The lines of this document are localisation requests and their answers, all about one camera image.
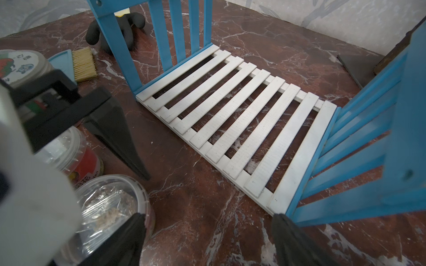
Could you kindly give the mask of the strawberry lid seed container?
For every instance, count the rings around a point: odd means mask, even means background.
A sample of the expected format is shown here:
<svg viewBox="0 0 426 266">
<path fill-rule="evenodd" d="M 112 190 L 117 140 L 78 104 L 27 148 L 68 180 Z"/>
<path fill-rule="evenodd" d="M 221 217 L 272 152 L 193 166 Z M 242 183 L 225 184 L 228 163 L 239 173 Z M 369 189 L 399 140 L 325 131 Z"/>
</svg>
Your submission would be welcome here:
<svg viewBox="0 0 426 266">
<path fill-rule="evenodd" d="M 39 78 L 53 69 L 52 64 L 39 52 L 1 50 L 1 79 L 13 88 Z"/>
</svg>

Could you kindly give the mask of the black work glove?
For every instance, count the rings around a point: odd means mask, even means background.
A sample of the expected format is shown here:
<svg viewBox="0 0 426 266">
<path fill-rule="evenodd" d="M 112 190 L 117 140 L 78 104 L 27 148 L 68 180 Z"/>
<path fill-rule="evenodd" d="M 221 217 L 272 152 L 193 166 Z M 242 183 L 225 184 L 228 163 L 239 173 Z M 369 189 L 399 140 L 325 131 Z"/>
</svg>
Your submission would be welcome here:
<svg viewBox="0 0 426 266">
<path fill-rule="evenodd" d="M 135 26 L 138 29 L 143 29 L 145 26 L 145 17 L 140 13 L 132 12 L 121 17 L 116 17 L 116 20 L 128 50 L 132 51 L 134 49 L 134 35 L 132 26 Z M 109 55 L 113 55 L 113 52 L 96 20 L 94 20 L 89 25 L 85 40 L 89 45 L 96 45 L 98 42 L 101 42 L 101 49 Z"/>
</svg>

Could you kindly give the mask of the pink artificial blossom tree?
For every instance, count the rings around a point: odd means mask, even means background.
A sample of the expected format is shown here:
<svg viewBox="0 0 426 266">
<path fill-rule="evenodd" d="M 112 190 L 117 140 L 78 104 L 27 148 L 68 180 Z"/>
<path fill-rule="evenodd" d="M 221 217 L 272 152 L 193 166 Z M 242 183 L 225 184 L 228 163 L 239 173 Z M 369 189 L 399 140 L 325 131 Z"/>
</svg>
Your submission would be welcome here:
<svg viewBox="0 0 426 266">
<path fill-rule="evenodd" d="M 392 60 L 410 45 L 412 34 L 426 21 L 424 17 L 405 37 L 395 45 L 387 55 L 347 55 L 337 56 L 345 70 L 363 89 L 376 75 L 378 75 Z"/>
</svg>

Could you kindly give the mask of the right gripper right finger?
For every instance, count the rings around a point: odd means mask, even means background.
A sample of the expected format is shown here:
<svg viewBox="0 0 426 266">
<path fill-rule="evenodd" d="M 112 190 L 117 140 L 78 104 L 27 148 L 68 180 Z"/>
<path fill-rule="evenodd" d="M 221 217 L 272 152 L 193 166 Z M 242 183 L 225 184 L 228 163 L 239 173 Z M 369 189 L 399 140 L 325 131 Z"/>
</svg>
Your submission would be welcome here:
<svg viewBox="0 0 426 266">
<path fill-rule="evenodd" d="M 336 266 L 338 263 L 321 249 L 286 215 L 274 214 L 271 223 L 277 262 L 280 266 Z"/>
</svg>

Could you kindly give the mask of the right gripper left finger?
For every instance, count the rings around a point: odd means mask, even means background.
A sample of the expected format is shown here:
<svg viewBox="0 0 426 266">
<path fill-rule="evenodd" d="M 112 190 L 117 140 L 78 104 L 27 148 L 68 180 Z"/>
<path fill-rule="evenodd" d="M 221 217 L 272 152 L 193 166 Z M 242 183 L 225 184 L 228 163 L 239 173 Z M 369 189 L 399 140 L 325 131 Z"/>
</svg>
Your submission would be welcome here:
<svg viewBox="0 0 426 266">
<path fill-rule="evenodd" d="M 49 263 L 50 266 L 138 266 L 146 236 L 145 214 L 135 213 L 92 253 L 75 234 Z"/>
</svg>

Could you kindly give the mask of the blue white two-tier shelf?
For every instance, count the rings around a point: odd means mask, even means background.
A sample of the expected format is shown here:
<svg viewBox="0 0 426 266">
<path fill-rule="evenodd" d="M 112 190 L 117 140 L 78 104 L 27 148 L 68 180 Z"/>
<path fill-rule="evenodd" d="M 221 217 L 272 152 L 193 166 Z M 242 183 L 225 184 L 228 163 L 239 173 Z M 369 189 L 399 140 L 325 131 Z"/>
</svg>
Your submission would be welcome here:
<svg viewBox="0 0 426 266">
<path fill-rule="evenodd" d="M 426 26 L 340 108 L 211 41 L 212 2 L 149 1 L 163 74 L 143 84 L 115 13 L 137 1 L 89 1 L 136 100 L 265 211 L 299 226 L 426 208 Z"/>
</svg>

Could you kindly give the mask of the blue hand brush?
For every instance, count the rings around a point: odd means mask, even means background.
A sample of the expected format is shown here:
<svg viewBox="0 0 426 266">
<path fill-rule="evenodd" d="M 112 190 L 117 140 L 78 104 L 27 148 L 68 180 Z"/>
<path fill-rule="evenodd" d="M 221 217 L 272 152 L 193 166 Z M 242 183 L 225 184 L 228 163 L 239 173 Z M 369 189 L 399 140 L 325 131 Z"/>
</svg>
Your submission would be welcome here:
<svg viewBox="0 0 426 266">
<path fill-rule="evenodd" d="M 55 69 L 61 70 L 76 84 L 94 79 L 98 76 L 94 57 L 89 47 L 76 51 L 66 50 L 57 53 L 48 61 Z"/>
</svg>

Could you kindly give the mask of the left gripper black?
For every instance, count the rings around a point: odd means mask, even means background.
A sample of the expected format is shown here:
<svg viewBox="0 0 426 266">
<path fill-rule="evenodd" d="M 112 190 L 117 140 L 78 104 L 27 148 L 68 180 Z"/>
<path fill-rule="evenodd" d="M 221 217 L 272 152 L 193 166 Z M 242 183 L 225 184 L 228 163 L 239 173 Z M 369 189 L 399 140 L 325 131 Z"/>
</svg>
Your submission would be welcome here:
<svg viewBox="0 0 426 266">
<path fill-rule="evenodd" d="M 55 69 L 17 88 L 6 85 L 16 109 L 34 103 L 31 117 L 21 119 L 34 153 L 81 121 L 84 127 L 117 158 L 145 181 L 150 175 L 135 148 L 122 107 L 108 90 L 100 86 L 86 96 L 61 70 Z"/>
</svg>

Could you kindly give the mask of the clear seed container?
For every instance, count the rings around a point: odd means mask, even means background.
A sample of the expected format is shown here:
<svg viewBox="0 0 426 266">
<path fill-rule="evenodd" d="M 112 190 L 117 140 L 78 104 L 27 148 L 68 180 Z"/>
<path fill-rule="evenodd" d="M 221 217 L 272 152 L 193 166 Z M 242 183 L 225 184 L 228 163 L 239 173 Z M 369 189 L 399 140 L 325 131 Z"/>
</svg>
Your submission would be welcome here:
<svg viewBox="0 0 426 266">
<path fill-rule="evenodd" d="M 65 174 L 75 189 L 104 172 L 102 159 L 88 147 L 85 136 L 74 126 L 40 149 L 35 157 Z"/>
<path fill-rule="evenodd" d="M 83 220 L 75 234 L 80 234 L 88 253 L 92 253 L 135 213 L 146 215 L 143 246 L 152 236 L 155 213 L 148 193 L 135 179 L 125 175 L 97 177 L 77 189 L 76 194 Z"/>
</svg>

